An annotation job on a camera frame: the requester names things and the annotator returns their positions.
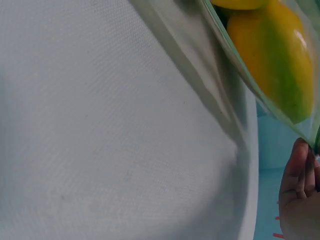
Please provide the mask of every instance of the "mango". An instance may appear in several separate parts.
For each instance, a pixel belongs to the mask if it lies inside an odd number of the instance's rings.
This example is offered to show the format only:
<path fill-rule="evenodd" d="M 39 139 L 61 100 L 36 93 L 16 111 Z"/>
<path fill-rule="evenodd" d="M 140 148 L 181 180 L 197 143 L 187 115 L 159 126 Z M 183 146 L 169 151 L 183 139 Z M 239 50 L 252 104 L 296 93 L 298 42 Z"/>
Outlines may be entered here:
<path fill-rule="evenodd" d="M 268 0 L 211 0 L 213 5 L 233 10 L 253 10 L 267 4 Z"/>
<path fill-rule="evenodd" d="M 232 14 L 227 32 L 262 92 L 297 124 L 315 102 L 313 62 L 300 18 L 278 0 Z"/>

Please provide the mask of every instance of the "plastic bag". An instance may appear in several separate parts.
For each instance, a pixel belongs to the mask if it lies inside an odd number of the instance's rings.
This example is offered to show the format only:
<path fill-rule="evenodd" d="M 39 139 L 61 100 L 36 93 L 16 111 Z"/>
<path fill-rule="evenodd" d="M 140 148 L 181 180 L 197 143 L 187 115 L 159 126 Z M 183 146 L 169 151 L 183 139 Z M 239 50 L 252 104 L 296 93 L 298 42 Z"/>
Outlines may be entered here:
<path fill-rule="evenodd" d="M 310 108 L 309 114 L 303 118 L 297 118 L 298 112 L 293 112 L 295 109 L 284 109 L 284 105 L 279 104 L 275 101 L 274 98 L 270 97 L 273 93 L 267 96 L 265 94 L 266 91 L 262 91 L 262 89 L 257 84 L 257 81 L 253 78 L 252 74 L 248 70 L 246 64 L 241 58 L 238 50 L 236 49 L 234 43 L 232 42 L 230 36 L 226 30 L 226 24 L 223 24 L 222 15 L 218 14 L 217 8 L 215 8 L 210 0 L 199 0 L 202 8 L 202 12 L 205 16 L 205 19 L 210 24 L 212 30 L 218 38 L 223 50 L 225 51 L 227 57 L 232 62 L 232 64 L 237 69 L 239 75 L 246 83 L 247 87 L 253 92 L 256 96 L 257 101 L 263 107 L 263 109 L 273 116 L 274 118 L 282 121 L 286 125 L 288 125 L 294 132 L 296 132 L 299 136 L 305 139 L 308 144 L 317 152 L 317 149 L 320 146 L 320 101 L 319 101 L 319 82 L 320 82 L 320 74 L 319 74 L 319 59 L 320 56 L 320 3 L 318 0 L 280 0 L 281 4 L 285 5 L 289 9 L 291 9 L 296 16 L 298 16 L 299 20 L 302 22 L 304 37 L 303 40 L 306 44 L 306 49 L 308 51 L 310 61 L 312 64 L 312 81 L 309 82 L 309 85 L 305 85 L 307 83 L 304 82 L 304 77 L 300 76 L 300 83 L 304 88 L 307 87 L 309 89 L 309 96 L 313 96 L 312 100 L 309 101 L 311 105 L 307 105 L 307 102 L 303 102 L 303 105 L 300 109 L 304 110 Z M 290 94 L 295 94 L 292 92 L 284 92 L 286 96 L 292 97 Z"/>

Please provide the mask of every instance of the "finger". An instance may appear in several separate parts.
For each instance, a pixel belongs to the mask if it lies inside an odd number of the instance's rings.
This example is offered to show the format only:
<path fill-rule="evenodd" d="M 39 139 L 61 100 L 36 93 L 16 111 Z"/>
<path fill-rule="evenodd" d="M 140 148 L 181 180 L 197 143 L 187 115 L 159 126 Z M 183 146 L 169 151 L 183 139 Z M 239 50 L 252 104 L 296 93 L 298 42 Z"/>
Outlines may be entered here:
<path fill-rule="evenodd" d="M 296 198 L 297 199 L 306 199 L 307 195 L 305 193 L 305 178 L 306 177 L 306 168 L 304 167 L 298 177 L 298 182 L 295 187 Z"/>
<path fill-rule="evenodd" d="M 315 178 L 315 188 L 320 191 L 320 163 L 314 161 L 314 178 Z"/>
<path fill-rule="evenodd" d="M 292 153 L 287 162 L 279 191 L 279 209 L 283 209 L 288 203 L 298 199 L 296 188 L 299 182 L 299 176 L 305 168 L 308 144 L 298 138 L 292 148 Z"/>
<path fill-rule="evenodd" d="M 305 161 L 305 179 L 304 179 L 304 192 L 307 197 L 316 193 L 316 179 L 315 179 L 315 155 L 309 149 Z"/>

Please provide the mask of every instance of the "white cloth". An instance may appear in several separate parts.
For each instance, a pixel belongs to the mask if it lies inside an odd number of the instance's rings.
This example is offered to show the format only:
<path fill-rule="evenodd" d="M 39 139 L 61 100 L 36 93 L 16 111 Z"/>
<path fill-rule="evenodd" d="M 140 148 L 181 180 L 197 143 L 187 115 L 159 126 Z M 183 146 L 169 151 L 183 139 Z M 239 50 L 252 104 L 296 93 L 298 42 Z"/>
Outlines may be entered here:
<path fill-rule="evenodd" d="M 0 239 L 252 239 L 256 109 L 233 84 L 238 125 L 126 0 L 0 0 Z"/>

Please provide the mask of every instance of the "clear plastic bag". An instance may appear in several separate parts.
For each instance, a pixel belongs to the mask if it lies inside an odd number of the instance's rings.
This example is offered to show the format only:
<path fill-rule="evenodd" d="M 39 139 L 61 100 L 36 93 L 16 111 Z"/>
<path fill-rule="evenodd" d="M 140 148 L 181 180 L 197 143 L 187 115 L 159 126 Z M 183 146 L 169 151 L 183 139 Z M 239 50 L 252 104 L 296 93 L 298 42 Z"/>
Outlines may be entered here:
<path fill-rule="evenodd" d="M 318 57 L 320 56 L 319 54 L 320 53 L 320 42 L 319 42 L 320 1 L 319 0 L 308 0 L 308 1 L 280 0 L 279 1 L 281 2 L 279 4 L 284 5 L 286 8 L 289 8 L 292 12 L 294 12 L 295 16 L 299 18 L 299 22 L 302 23 L 302 28 L 304 33 L 302 35 L 299 35 L 300 32 L 297 31 L 297 32 L 292 32 L 292 34 L 296 34 L 297 37 L 301 37 L 302 41 L 304 41 L 303 43 L 305 44 L 305 49 L 307 50 L 307 54 L 309 56 L 309 59 L 312 65 L 312 68 L 311 68 L 312 72 L 305 71 L 305 73 L 308 73 L 310 75 L 312 74 L 312 79 L 308 80 L 307 76 L 304 76 L 303 74 L 299 76 L 295 76 L 295 78 L 299 78 L 297 81 L 299 81 L 300 85 L 294 88 L 293 91 L 289 91 L 292 86 L 288 86 L 290 84 L 290 81 L 287 81 L 286 83 L 287 86 L 285 86 L 283 89 L 286 89 L 288 91 L 283 92 L 283 95 L 281 95 L 281 93 L 279 92 L 278 93 L 272 92 L 273 89 L 269 90 L 267 94 L 266 94 L 267 91 L 262 90 L 261 86 L 263 84 L 261 83 L 261 81 L 260 81 L 260 84 L 258 84 L 256 81 L 257 79 L 254 79 L 253 77 L 254 74 L 251 74 L 251 72 L 249 71 L 247 65 L 245 64 L 245 61 L 239 54 L 239 51 L 237 50 L 237 48 L 235 47 L 235 44 L 233 43 L 229 34 L 227 33 L 226 21 L 225 19 L 223 19 L 221 14 L 218 14 L 219 9 L 215 8 L 212 5 L 210 0 L 199 0 L 199 1 L 200 1 L 200 5 L 202 8 L 202 12 L 205 16 L 205 19 L 210 24 L 212 30 L 217 36 L 218 41 L 220 42 L 227 57 L 229 58 L 231 63 L 235 66 L 239 75 L 241 76 L 243 81 L 246 83 L 247 87 L 256 96 L 259 104 L 263 107 L 263 109 L 268 114 L 270 114 L 274 118 L 288 125 L 294 132 L 296 132 L 299 136 L 305 139 L 315 151 L 317 151 L 317 149 L 320 146 L 320 101 L 319 101 L 320 67 L 319 67 L 319 59 L 318 59 Z M 296 64 L 291 67 L 299 68 L 301 66 Z M 288 66 L 283 67 L 283 72 L 285 73 L 288 69 L 289 69 Z M 277 102 L 276 98 L 273 97 L 273 95 L 275 94 L 281 95 L 281 97 L 278 98 L 280 100 L 285 99 L 286 96 L 288 99 L 295 98 L 299 94 L 302 94 L 304 96 L 301 98 L 303 101 L 299 101 L 297 100 L 298 98 L 296 98 L 292 102 L 288 101 L 289 104 L 282 104 Z"/>

